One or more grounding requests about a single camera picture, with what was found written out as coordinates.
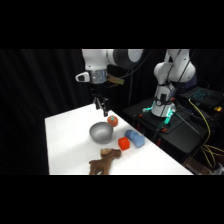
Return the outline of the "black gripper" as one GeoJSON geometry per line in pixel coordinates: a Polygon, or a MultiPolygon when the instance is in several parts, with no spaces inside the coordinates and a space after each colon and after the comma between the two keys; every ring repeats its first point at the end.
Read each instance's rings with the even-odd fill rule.
{"type": "Polygon", "coordinates": [[[107,84],[92,84],[91,93],[93,96],[93,102],[96,103],[96,109],[102,109],[103,106],[104,117],[108,116],[109,99],[107,98],[107,84]]]}

